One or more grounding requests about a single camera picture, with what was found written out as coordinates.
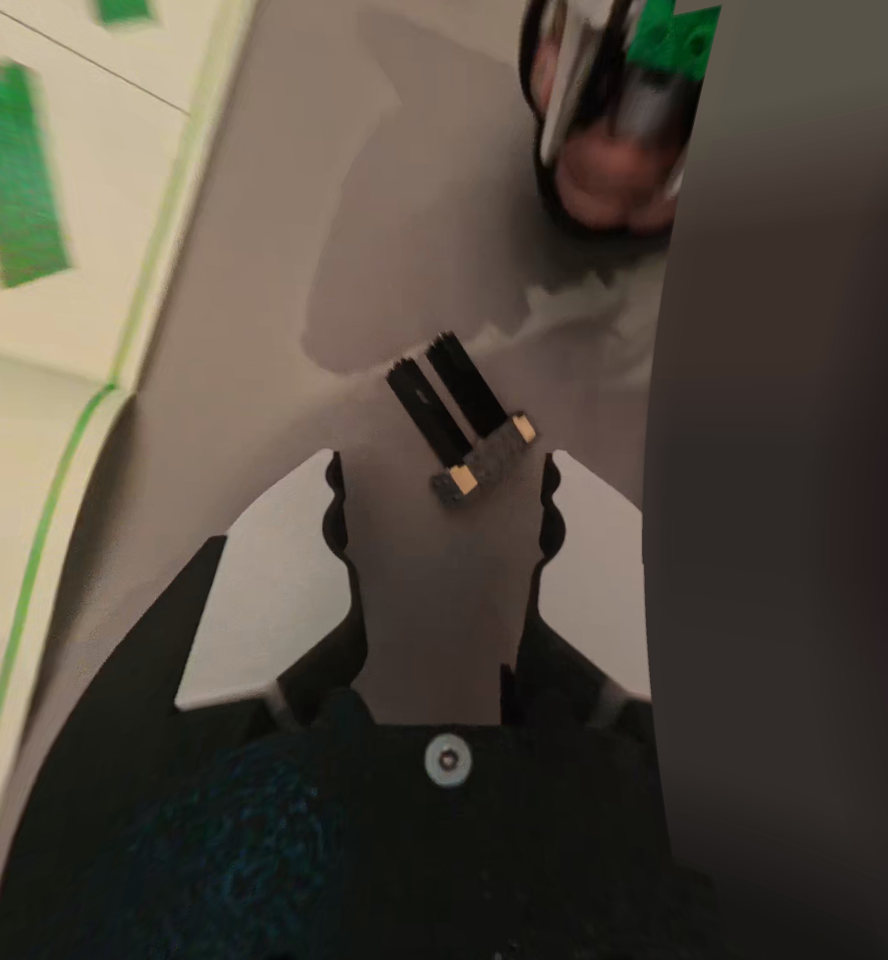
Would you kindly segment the green red brick assembly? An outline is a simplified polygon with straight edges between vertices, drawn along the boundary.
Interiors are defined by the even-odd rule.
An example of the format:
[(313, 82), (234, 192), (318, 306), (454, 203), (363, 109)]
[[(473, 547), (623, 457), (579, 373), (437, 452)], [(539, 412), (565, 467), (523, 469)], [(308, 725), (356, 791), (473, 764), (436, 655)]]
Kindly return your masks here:
[(720, 13), (721, 6), (711, 6), (677, 14), (673, 1), (647, 1), (627, 49), (627, 62), (700, 84)]

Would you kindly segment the brick instruction booklet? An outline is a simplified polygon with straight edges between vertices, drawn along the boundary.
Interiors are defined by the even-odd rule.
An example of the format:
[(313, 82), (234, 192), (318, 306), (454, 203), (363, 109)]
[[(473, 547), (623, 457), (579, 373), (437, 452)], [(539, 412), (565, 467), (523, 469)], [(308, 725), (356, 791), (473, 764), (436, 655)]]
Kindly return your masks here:
[(0, 806), (90, 476), (138, 379), (256, 2), (0, 2), (65, 269), (0, 255)]

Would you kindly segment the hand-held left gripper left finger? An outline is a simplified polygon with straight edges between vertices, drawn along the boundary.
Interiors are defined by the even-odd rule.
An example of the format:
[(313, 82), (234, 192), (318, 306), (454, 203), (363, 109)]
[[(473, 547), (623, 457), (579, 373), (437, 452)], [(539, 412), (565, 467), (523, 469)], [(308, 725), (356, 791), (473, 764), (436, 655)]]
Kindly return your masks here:
[(230, 526), (177, 687), (179, 711), (270, 700), (308, 726), (353, 684), (368, 641), (345, 499), (340, 454), (323, 448)]

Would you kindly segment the grey brick base black beams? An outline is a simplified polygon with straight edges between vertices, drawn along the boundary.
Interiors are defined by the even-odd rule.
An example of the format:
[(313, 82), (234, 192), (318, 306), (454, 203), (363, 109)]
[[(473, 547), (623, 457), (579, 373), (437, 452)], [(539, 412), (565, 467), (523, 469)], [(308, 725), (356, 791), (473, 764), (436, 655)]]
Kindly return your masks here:
[(455, 508), (498, 486), (538, 431), (527, 414), (504, 407), (453, 332), (439, 333), (424, 355), (450, 402), (414, 357), (396, 361), (385, 380), (436, 458), (431, 490), (442, 506)]

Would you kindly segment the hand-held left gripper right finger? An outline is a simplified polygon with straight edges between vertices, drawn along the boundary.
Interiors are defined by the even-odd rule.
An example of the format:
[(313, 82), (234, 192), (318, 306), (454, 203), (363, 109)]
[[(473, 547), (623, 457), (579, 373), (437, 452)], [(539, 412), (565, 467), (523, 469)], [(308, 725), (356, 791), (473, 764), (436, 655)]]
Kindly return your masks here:
[(570, 453), (546, 455), (541, 556), (513, 664), (502, 666), (502, 724), (547, 694), (593, 729), (651, 730), (642, 512)]

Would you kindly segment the person's right hand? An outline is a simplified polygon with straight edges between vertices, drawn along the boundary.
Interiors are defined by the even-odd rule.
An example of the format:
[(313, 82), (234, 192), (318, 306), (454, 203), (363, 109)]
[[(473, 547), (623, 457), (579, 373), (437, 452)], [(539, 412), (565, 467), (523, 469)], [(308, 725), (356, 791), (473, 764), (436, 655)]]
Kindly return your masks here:
[(568, 223), (591, 234), (671, 231), (678, 194), (669, 193), (667, 184), (675, 181), (688, 150), (701, 84), (663, 83), (655, 75), (625, 69), (615, 101), (593, 124), (573, 131), (548, 168), (540, 146), (562, 33), (542, 35), (531, 65), (534, 157), (542, 189)]

